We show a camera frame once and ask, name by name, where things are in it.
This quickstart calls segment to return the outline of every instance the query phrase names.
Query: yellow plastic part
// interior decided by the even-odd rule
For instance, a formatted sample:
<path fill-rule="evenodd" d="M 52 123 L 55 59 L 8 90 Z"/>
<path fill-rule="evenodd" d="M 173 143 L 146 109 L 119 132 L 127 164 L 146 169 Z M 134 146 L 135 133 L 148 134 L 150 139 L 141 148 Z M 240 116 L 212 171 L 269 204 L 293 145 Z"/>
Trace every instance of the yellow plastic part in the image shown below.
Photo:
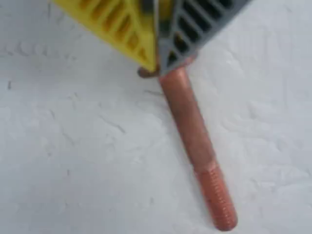
<path fill-rule="evenodd" d="M 53 0 L 86 28 L 149 71 L 156 69 L 153 14 L 139 0 Z"/>
<path fill-rule="evenodd" d="M 158 0 L 159 5 L 159 19 L 165 21 L 170 19 L 173 9 L 173 0 Z"/>

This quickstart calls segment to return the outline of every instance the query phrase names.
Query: plastic ribs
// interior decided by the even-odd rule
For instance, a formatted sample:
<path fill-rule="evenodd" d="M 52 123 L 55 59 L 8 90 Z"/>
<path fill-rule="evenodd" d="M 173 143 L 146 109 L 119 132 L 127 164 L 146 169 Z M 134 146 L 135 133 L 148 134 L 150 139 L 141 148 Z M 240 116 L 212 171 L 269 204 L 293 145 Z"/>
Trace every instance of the plastic ribs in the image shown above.
<path fill-rule="evenodd" d="M 142 0 L 54 0 L 87 29 L 149 71 L 156 69 L 153 9 Z"/>
<path fill-rule="evenodd" d="M 175 0 L 168 32 L 164 29 L 158 39 L 160 73 L 164 75 L 180 66 L 249 1 Z"/>

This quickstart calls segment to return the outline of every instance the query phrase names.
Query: white wall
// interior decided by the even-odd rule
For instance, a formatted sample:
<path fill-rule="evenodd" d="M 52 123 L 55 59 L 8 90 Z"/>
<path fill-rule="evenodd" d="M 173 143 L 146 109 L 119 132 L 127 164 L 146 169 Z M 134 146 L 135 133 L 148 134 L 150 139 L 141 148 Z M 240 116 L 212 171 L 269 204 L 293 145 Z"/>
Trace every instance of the white wall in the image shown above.
<path fill-rule="evenodd" d="M 189 69 L 235 234 L 311 231 L 311 8 L 254 0 Z M 47 0 L 0 0 L 0 233 L 217 233 L 136 68 Z"/>

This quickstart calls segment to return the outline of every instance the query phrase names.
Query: gray plastic part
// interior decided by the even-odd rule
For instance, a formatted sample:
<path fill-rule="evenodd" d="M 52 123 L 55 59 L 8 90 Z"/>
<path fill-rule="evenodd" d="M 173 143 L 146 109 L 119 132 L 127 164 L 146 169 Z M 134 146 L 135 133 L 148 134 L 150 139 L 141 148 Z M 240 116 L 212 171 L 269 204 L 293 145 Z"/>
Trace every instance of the gray plastic part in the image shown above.
<path fill-rule="evenodd" d="M 169 32 L 160 32 L 158 54 L 160 74 L 180 66 L 250 0 L 175 0 Z"/>

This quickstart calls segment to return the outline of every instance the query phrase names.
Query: copper bolt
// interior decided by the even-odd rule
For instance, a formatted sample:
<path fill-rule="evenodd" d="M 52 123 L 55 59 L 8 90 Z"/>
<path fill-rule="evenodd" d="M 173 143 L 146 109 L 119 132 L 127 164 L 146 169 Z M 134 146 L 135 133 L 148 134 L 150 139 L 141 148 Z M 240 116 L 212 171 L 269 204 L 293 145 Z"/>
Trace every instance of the copper bolt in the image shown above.
<path fill-rule="evenodd" d="M 193 60 L 194 58 L 189 58 L 185 65 Z M 139 70 L 139 75 L 143 77 L 151 77 L 154 74 L 149 74 L 143 69 Z M 230 231 L 237 225 L 237 214 L 187 72 L 184 67 L 179 67 L 160 77 L 159 82 L 194 167 L 214 225 L 221 231 Z"/>

